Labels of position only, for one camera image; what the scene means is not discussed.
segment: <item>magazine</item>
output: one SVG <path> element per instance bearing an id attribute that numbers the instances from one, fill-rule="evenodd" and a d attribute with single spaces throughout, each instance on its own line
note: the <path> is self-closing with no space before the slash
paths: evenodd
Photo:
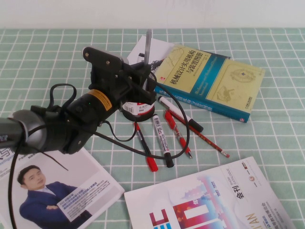
<path id="1" fill-rule="evenodd" d="M 124 189 L 82 148 L 69 155 L 19 155 L 12 185 L 13 211 L 20 229 L 84 229 L 117 201 Z M 0 149 L 0 221 L 12 228 L 8 183 L 14 153 Z"/>
<path id="2" fill-rule="evenodd" d="M 133 229 L 295 229 L 253 157 L 124 195 Z"/>

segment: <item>man in suit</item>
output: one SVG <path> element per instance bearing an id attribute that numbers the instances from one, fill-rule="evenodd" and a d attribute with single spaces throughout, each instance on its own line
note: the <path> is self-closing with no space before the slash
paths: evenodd
<path id="1" fill-rule="evenodd" d="M 28 197 L 20 206 L 22 217 L 36 223 L 42 229 L 77 229 L 92 215 L 84 211 L 70 222 L 57 205 L 76 187 L 60 182 L 48 185 L 46 177 L 37 166 L 28 166 L 20 171 L 17 181 L 28 190 Z"/>

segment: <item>red pen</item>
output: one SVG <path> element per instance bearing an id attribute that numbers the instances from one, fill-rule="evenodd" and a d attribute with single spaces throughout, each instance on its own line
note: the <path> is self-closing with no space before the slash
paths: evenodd
<path id="1" fill-rule="evenodd" d="M 137 129 L 137 133 L 138 133 L 139 139 L 141 141 L 141 144 L 143 146 L 143 149 L 144 149 L 146 155 L 151 155 L 151 151 L 149 150 L 149 148 L 148 148 L 148 146 L 147 146 L 147 144 L 146 144 L 146 142 L 144 140 L 144 136 L 143 136 L 142 131 L 141 131 L 141 129 L 140 129 L 138 124 L 136 126 L 136 129 Z M 157 166 L 154 158 L 146 156 L 146 162 L 147 162 L 147 165 L 148 165 L 149 169 L 152 172 L 158 171 L 158 166 Z"/>
<path id="2" fill-rule="evenodd" d="M 180 131 L 179 131 L 178 127 L 177 127 L 177 124 L 176 124 L 175 120 L 173 119 L 172 114 L 169 111 L 165 112 L 165 119 L 168 122 L 168 124 L 170 125 L 170 128 L 172 130 L 174 130 L 175 135 L 176 135 L 176 137 L 178 138 L 178 140 L 180 142 L 180 145 L 182 146 L 182 148 L 184 148 L 185 145 L 186 145 L 186 141 L 183 138 L 182 134 L 180 133 Z M 186 153 L 186 155 L 190 159 L 192 159 L 191 150 L 189 149 L 189 147 L 186 148 L 185 153 Z"/>
<path id="3" fill-rule="evenodd" d="M 182 119 L 181 117 L 179 117 L 178 115 L 176 115 L 174 112 L 172 112 L 171 110 L 169 110 L 169 112 L 171 113 L 172 116 L 174 116 L 176 119 L 178 119 L 180 122 L 182 122 L 185 125 L 185 121 L 184 119 Z M 195 134 L 197 134 L 203 141 L 207 142 L 209 145 L 211 145 L 214 149 L 216 149 L 219 153 L 221 153 L 222 155 L 224 155 L 225 157 L 230 157 L 229 154 L 227 154 L 223 149 L 221 149 L 219 146 L 217 146 L 215 143 L 213 143 L 212 141 L 210 141 L 207 137 L 205 137 L 204 135 L 202 135 L 200 132 L 198 132 L 197 130 L 195 130 L 193 127 L 190 126 L 190 130 L 193 131 Z"/>

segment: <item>white shirt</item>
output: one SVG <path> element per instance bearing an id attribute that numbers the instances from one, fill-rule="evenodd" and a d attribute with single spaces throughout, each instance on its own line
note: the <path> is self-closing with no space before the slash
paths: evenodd
<path id="1" fill-rule="evenodd" d="M 51 190 L 49 190 L 46 186 L 45 186 L 44 188 L 38 189 L 38 190 L 36 190 L 36 191 L 39 191 L 39 192 L 47 192 L 47 193 L 50 193 L 50 194 L 55 195 L 54 192 L 52 192 Z"/>

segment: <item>book spine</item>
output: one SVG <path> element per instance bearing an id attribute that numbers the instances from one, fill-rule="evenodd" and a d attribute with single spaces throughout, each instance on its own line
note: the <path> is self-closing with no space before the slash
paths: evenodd
<path id="1" fill-rule="evenodd" d="M 160 87 L 156 87 L 155 88 L 155 92 L 157 92 L 159 94 L 163 94 L 163 95 L 169 97 L 168 93 L 166 93 Z M 249 116 L 250 116 L 250 114 L 249 115 L 240 115 L 238 113 L 232 114 L 232 112 L 231 112 L 231 114 L 229 114 L 228 112 L 225 112 L 223 109 L 219 109 L 219 108 L 213 106 L 212 104 L 204 103 L 202 101 L 198 101 L 198 100 L 195 100 L 193 98 L 189 99 L 189 98 L 186 98 L 186 97 L 181 97 L 179 94 L 176 94 L 176 93 L 173 93 L 173 92 L 171 92 L 171 93 L 173 94 L 173 96 L 177 100 L 179 100 L 181 102 L 184 102 L 184 103 L 187 103 L 187 104 L 191 104 L 191 105 L 200 107 L 202 109 L 205 109 L 205 110 L 208 110 L 208 111 L 220 114 L 220 115 L 224 115 L 226 117 L 229 117 L 231 119 L 235 119 L 237 121 L 241 121 L 241 122 L 246 123 L 248 121 L 248 119 L 249 119 Z"/>

